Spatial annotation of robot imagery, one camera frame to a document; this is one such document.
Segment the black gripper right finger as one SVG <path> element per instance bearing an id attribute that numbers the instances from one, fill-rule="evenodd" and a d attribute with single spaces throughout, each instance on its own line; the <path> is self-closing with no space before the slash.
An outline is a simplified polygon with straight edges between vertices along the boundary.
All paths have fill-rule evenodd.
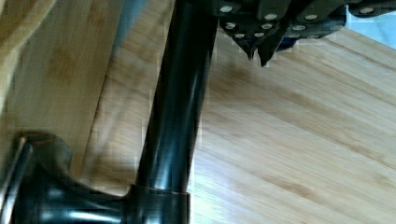
<path id="1" fill-rule="evenodd" d="M 259 0 L 258 18 L 273 23 L 258 48 L 261 66 L 302 38 L 322 38 L 347 23 L 347 12 L 372 18 L 395 11 L 395 0 Z"/>

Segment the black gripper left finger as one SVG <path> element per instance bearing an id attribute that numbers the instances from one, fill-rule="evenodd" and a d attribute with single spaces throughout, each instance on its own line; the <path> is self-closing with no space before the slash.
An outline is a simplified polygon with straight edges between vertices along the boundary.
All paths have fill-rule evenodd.
<path id="1" fill-rule="evenodd" d="M 219 9 L 224 32 L 252 60 L 269 61 L 282 41 L 282 0 L 230 0 Z"/>

